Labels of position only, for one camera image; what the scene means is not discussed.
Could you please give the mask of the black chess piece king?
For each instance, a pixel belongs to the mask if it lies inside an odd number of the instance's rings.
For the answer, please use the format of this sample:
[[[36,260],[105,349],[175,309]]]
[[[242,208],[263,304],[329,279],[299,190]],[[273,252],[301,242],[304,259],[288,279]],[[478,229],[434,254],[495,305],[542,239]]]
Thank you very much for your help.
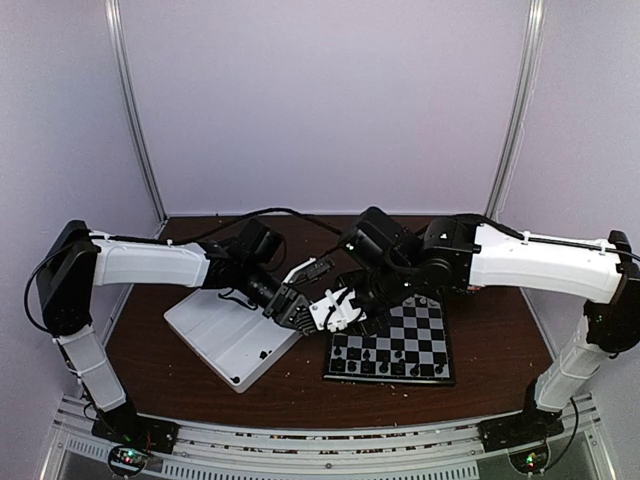
[[[398,362],[391,364],[391,373],[397,377],[404,377],[406,375],[406,362],[404,359],[400,359]]]

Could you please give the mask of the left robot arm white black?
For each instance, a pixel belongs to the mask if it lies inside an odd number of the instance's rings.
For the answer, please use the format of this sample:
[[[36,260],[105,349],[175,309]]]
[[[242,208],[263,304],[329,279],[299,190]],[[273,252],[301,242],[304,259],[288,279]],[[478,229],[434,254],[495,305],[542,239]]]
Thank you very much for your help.
[[[176,285],[231,289],[276,325],[316,332],[311,303],[293,281],[266,268],[284,238],[256,218],[222,241],[160,241],[110,236],[80,220],[68,222],[26,281],[30,323],[57,343],[98,418],[123,444],[137,442],[144,424],[116,374],[90,313],[95,289],[112,285]]]

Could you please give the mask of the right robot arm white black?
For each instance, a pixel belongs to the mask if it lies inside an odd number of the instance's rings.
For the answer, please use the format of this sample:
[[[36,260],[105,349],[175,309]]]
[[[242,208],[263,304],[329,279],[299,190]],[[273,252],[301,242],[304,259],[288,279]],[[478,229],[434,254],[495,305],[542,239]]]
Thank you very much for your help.
[[[571,340],[533,383],[533,400],[513,419],[519,440],[535,440],[608,357],[639,343],[639,265],[626,235],[571,240],[520,232],[478,214],[432,219],[412,232],[377,207],[338,246],[359,265],[319,324],[331,331],[372,319],[415,294],[490,286],[582,297]]]

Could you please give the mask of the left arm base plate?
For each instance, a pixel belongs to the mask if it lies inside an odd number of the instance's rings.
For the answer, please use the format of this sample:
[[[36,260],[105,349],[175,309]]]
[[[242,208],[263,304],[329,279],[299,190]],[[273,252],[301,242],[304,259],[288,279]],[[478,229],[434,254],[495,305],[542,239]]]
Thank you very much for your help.
[[[164,454],[173,452],[178,433],[179,426],[175,422],[115,411],[99,414],[91,428],[95,437]]]

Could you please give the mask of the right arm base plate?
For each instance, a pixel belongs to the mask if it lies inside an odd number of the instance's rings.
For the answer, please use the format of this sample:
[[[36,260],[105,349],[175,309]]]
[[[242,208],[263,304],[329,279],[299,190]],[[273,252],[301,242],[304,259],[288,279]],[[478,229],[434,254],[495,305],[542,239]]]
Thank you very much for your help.
[[[485,452],[543,441],[564,432],[562,421],[545,412],[540,415],[520,412],[484,420],[477,428]]]

